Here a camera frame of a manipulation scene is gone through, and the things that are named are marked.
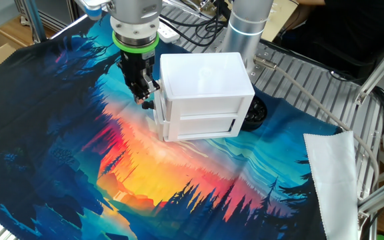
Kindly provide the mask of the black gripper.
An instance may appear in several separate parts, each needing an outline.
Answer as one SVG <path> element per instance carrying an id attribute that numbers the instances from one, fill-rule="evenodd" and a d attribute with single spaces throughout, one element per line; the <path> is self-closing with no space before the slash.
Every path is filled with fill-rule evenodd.
<path id="1" fill-rule="evenodd" d="M 125 84 L 130 86 L 136 104 L 142 104 L 145 98 L 160 90 L 160 85 L 152 78 L 153 65 L 155 64 L 155 51 L 146 53 L 130 53 L 121 51 L 119 68 L 121 69 Z M 140 86 L 147 86 L 144 93 Z"/>

